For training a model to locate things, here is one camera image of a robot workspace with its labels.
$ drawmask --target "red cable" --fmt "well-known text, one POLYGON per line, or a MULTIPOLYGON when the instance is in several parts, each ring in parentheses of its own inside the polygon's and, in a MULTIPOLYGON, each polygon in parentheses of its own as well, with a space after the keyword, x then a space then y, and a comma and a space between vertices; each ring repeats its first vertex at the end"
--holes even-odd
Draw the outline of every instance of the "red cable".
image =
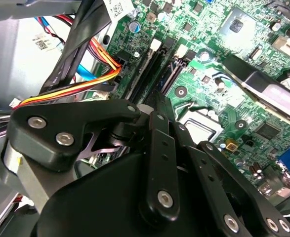
POLYGON ((67 17, 67 16, 65 16, 65 15, 57 15, 58 17, 60 17, 60 18, 62 18, 62 19, 64 19, 64 20, 66 20, 66 21, 68 21, 69 23, 73 23, 73 19, 71 18, 71 17, 67 17))

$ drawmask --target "surface-mount component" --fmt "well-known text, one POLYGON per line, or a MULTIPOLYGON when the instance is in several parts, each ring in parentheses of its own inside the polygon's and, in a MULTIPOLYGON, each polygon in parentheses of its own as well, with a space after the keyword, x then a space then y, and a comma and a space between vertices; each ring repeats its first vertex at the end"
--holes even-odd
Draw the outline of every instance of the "surface-mount component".
POLYGON ((157 16, 152 13, 152 12, 148 12, 147 16, 146 16, 146 20, 150 23, 154 23, 156 21, 157 16))
POLYGON ((208 76, 204 76, 202 79, 202 82, 204 82, 205 84, 208 84, 209 81, 210 81, 210 77, 208 77, 208 76))
POLYGON ((183 98, 188 94, 188 89, 185 86, 178 86, 174 93, 177 97, 183 98))
POLYGON ((153 2, 150 6, 150 10, 152 10, 153 12, 156 12, 159 8, 159 5, 156 4, 155 2, 153 2))
POLYGON ((183 29, 187 32, 190 32, 192 30, 193 26, 190 25, 189 23, 185 23, 183 29))
POLYGON ((151 3, 151 0, 143 0, 143 4, 144 4, 145 6, 149 6, 150 3, 151 3))
POLYGON ((163 11, 165 13, 171 13, 172 9, 173 9, 173 6, 170 3, 166 2, 163 7, 163 11))
POLYGON ((197 12, 197 13, 201 12, 202 9, 203 9, 203 6, 198 4, 198 3, 194 7, 194 11, 197 12))
POLYGON ((234 151, 236 151, 238 149, 238 144, 233 139, 228 138, 225 141, 225 144, 226 144, 226 150, 228 150, 230 152, 234 152, 234 151))
POLYGON ((214 142, 221 134, 221 127, 218 116, 214 115, 211 118, 207 116, 208 109, 198 111, 190 111, 185 109, 183 116, 179 118, 179 122, 185 125, 193 139, 198 144, 201 141, 214 142))
POLYGON ((260 137, 272 140, 279 134, 280 130, 268 123, 263 123, 255 132, 260 137))
POLYGON ((277 32, 281 29, 282 25, 279 22, 274 22, 271 26, 271 30, 277 32))

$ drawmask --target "white label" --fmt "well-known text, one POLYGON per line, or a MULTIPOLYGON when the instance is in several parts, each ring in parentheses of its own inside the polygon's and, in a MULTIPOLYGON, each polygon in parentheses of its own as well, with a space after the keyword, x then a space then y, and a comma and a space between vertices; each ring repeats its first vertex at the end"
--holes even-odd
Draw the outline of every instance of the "white label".
POLYGON ((134 10, 131 0, 104 0, 104 3, 112 22, 118 22, 134 10))
POLYGON ((21 100, 14 98, 12 102, 9 104, 9 107, 14 108, 21 103, 21 100))
POLYGON ((56 48, 57 45, 60 43, 59 39, 56 39, 46 33, 40 33, 39 35, 35 35, 32 41, 38 47, 38 49, 43 52, 47 52, 56 48))

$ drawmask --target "ram slot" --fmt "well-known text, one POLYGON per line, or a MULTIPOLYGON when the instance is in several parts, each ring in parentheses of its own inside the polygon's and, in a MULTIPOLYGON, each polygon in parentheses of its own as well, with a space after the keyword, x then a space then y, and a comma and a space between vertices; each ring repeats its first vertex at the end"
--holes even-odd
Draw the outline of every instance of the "ram slot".
POLYGON ((129 100, 133 103, 138 103, 143 97, 147 86, 155 78, 155 74, 159 71, 163 60, 166 57, 167 50, 162 48, 160 49, 155 56, 150 60, 146 69, 143 70, 142 75, 137 80, 135 89, 133 90, 129 100))
POLYGON ((146 52, 139 65, 137 66, 134 74, 132 75, 129 84, 123 94, 123 98, 129 100, 133 95, 135 89, 138 87, 140 79, 143 77, 144 73, 147 71, 152 61, 155 61, 158 57, 158 50, 161 46, 161 42, 157 39, 154 39, 150 45, 150 48, 146 52))

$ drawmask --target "black memory slot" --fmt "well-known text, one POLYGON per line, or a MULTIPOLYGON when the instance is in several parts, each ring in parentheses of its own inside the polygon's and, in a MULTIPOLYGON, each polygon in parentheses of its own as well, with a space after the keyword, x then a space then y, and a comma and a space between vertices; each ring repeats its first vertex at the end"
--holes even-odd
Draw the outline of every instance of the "black memory slot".
POLYGON ((143 96, 147 86, 155 78, 155 74, 159 70, 164 58, 166 57, 167 50, 160 49, 150 60, 146 69, 143 70, 143 74, 140 76, 137 85, 134 88, 129 100, 132 103, 137 104, 143 96))
POLYGON ((151 58, 154 56, 156 52, 153 52, 151 49, 148 49, 146 52, 146 56, 142 57, 140 63, 138 64, 137 68, 135 69, 134 74, 132 75, 126 90, 122 96, 122 99, 129 99, 130 94, 134 91, 135 86, 137 85, 138 78, 141 76, 144 67, 147 65, 148 60, 151 60, 151 58))

